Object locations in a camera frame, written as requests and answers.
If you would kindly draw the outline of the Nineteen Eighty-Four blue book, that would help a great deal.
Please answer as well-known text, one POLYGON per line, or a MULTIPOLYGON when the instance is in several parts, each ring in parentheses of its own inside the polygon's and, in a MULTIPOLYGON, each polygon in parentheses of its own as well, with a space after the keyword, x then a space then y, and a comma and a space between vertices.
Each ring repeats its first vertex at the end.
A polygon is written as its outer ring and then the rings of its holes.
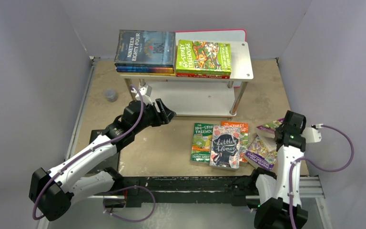
POLYGON ((176 33, 119 30, 115 66, 166 67, 175 64, 176 33))

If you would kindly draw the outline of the purple Treehouse book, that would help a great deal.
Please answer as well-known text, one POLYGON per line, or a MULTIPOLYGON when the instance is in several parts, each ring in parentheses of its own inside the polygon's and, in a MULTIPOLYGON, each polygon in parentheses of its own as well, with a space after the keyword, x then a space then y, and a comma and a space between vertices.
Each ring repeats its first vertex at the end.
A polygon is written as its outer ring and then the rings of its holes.
POLYGON ((255 168, 272 171, 277 161, 277 152, 269 151, 257 135, 245 152, 244 159, 255 168))

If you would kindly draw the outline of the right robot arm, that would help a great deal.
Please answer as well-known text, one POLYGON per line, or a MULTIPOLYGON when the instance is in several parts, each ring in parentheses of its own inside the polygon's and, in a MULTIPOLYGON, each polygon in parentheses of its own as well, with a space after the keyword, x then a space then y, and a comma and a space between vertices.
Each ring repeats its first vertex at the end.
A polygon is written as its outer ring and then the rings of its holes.
POLYGON ((299 191, 301 160, 306 149, 302 136, 305 124, 304 115, 286 112, 282 124, 275 129, 276 178, 260 174, 248 182, 250 191, 260 197, 254 218, 256 229, 300 229, 308 220, 299 191))

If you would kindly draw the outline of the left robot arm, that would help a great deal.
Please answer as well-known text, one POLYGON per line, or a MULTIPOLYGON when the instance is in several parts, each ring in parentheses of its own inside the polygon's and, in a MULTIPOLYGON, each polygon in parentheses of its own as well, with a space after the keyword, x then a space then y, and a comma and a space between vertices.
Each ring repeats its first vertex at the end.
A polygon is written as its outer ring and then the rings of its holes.
POLYGON ((123 114, 82 151, 49 170, 36 169, 29 189, 29 198, 34 204, 33 219, 54 221, 81 199, 102 192, 121 193, 123 182, 110 173, 110 168, 92 177, 85 175, 132 143, 136 134, 145 128, 166 125, 175 117, 176 112, 167 108, 161 99, 148 104, 131 101, 123 114))

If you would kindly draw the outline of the red 13-Storey Treehouse book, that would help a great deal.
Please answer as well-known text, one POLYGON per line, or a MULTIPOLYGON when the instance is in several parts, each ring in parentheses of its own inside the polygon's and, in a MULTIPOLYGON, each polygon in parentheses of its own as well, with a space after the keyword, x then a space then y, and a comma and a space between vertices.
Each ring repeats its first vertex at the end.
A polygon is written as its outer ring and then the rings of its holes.
POLYGON ((192 73, 176 73, 176 77, 188 78, 213 78, 213 79, 230 79, 229 75, 209 75, 209 74, 192 74, 192 73))

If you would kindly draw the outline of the yellow book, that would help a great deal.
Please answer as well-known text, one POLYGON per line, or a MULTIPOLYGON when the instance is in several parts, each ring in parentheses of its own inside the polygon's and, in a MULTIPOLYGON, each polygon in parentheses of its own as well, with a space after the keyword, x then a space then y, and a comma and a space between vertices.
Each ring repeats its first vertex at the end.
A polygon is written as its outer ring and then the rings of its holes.
POLYGON ((119 73, 125 75, 176 76, 175 73, 119 73))

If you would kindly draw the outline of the green 65-Storey Treehouse book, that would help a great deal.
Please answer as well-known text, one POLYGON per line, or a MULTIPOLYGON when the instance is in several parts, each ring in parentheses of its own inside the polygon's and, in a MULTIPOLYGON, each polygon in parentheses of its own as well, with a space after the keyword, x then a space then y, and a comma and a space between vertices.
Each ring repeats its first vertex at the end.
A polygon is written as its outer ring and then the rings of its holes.
POLYGON ((229 43, 179 40, 175 72, 229 76, 232 73, 231 61, 229 43))

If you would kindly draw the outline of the Jane Eyre book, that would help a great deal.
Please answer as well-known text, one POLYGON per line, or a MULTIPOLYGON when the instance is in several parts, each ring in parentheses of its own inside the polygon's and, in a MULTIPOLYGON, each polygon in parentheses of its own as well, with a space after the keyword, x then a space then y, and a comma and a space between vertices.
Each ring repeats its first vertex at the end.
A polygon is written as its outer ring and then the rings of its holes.
POLYGON ((116 71, 119 73, 174 74, 174 68, 168 68, 168 67, 118 66, 116 67, 116 71))

